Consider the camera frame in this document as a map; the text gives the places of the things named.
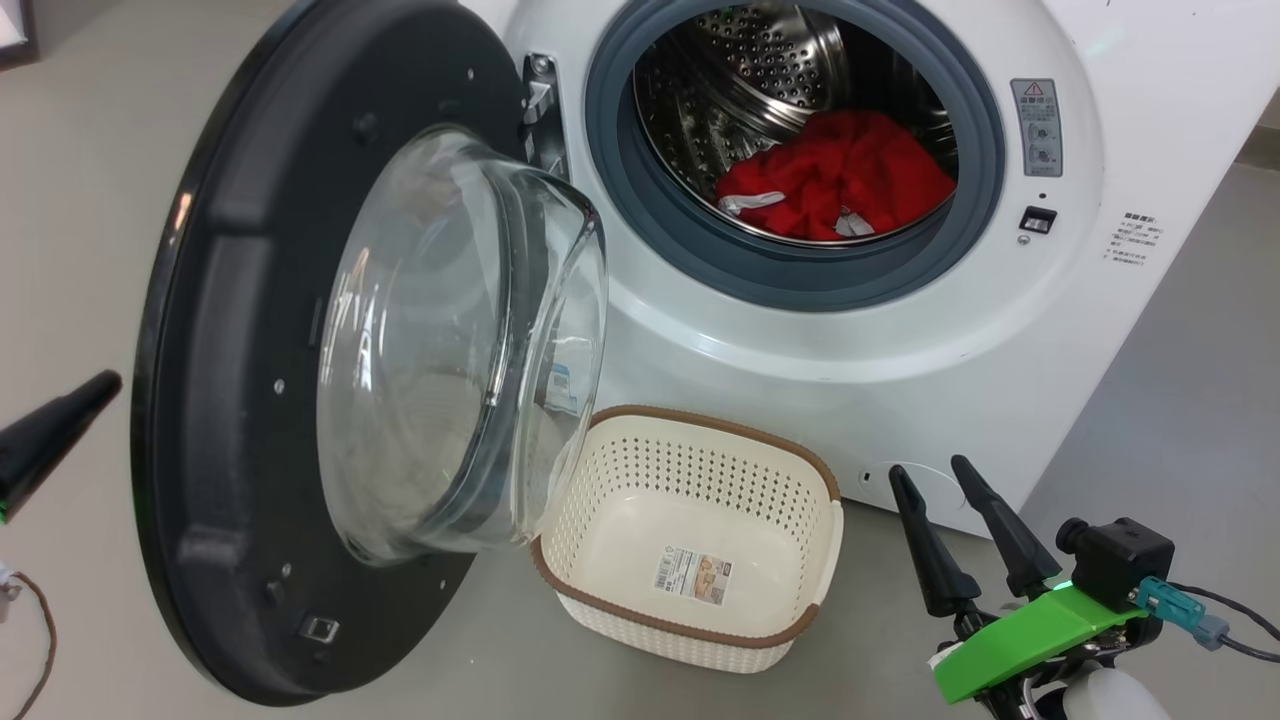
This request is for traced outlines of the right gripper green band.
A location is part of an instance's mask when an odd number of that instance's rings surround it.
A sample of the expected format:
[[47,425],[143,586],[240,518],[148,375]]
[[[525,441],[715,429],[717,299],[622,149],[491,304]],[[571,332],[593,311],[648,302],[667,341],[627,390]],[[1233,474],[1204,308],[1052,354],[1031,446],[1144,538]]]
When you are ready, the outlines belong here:
[[997,618],[977,607],[977,580],[964,573],[927,516],[908,470],[890,469],[890,487],[925,611],[954,619],[957,638],[932,659],[932,675],[948,705],[983,707],[1157,707],[1155,694],[1115,659],[1147,643],[1164,625],[1158,580],[1124,591],[1065,582],[1062,568],[972,461],[951,457],[968,503],[983,518],[1007,569],[1015,597],[1032,600]]

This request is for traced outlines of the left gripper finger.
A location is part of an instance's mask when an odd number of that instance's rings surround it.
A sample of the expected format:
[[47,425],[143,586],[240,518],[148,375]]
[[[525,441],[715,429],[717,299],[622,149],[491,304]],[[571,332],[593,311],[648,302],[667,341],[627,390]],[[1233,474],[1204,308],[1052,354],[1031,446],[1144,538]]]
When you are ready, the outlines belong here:
[[104,370],[1,432],[1,521],[9,523],[82,439],[123,387]]

